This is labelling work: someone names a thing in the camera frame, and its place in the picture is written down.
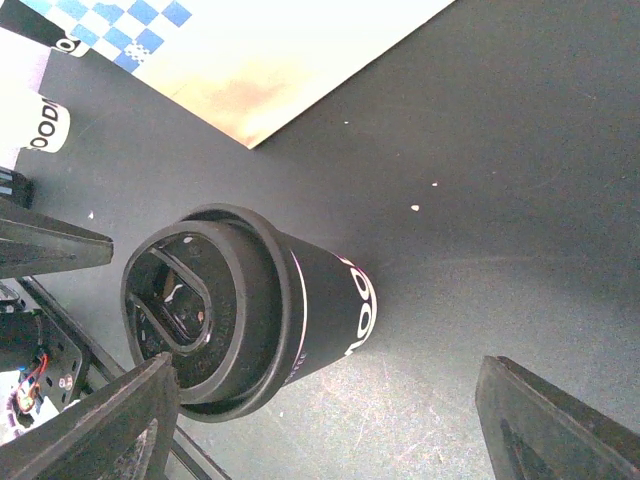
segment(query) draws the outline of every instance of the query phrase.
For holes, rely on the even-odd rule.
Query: blue checkered pattern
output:
[[[22,0],[130,73],[192,16],[198,0]]]

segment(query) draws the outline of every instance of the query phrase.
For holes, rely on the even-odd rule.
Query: red wire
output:
[[[42,376],[42,374],[45,372],[45,370],[47,369],[47,367],[49,366],[49,356],[46,353],[42,354],[42,360],[40,361],[40,365],[38,365],[30,374],[27,378],[25,378],[22,382],[20,382],[20,385],[18,385],[18,390],[20,391],[22,389],[22,386],[25,384],[25,382],[28,382],[30,379],[32,379],[34,377],[34,375],[36,374],[36,372],[38,373],[38,376],[35,378],[35,380],[33,381],[33,384],[30,386],[29,391],[26,392],[26,394],[33,398],[33,391],[35,390],[35,388],[38,386],[38,380],[40,380],[40,377]]]

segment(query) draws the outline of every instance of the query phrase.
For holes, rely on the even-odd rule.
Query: black table surface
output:
[[[41,280],[130,367],[124,264],[196,206],[254,209],[370,272],[378,324],[356,355],[244,419],[180,421],[237,479],[491,478],[483,355],[639,431],[633,5],[458,1],[254,151],[97,54],[54,52],[41,91],[70,138],[18,170],[37,211],[116,250]]]

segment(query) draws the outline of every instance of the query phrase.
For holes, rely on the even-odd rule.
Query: black paper cup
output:
[[[145,299],[155,289],[155,304],[169,298],[173,305],[180,282],[207,293],[190,303],[197,313],[174,312],[201,319],[191,321],[191,330],[185,325],[176,342],[159,333],[173,328],[155,318],[162,307]],[[191,298],[185,288],[180,295]],[[220,204],[148,239],[127,264],[122,301],[135,362],[171,351],[181,413],[204,422],[248,415],[284,385],[350,355],[369,338],[377,315],[373,286],[350,261],[278,231],[250,210]]]

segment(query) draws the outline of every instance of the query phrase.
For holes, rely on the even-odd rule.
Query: coffee cup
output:
[[[69,111],[42,95],[0,82],[0,145],[55,153],[64,145],[71,123]]]
[[[222,204],[147,239],[121,300],[134,361],[170,351],[181,413],[210,423],[351,355],[377,316],[373,285],[351,261]]]

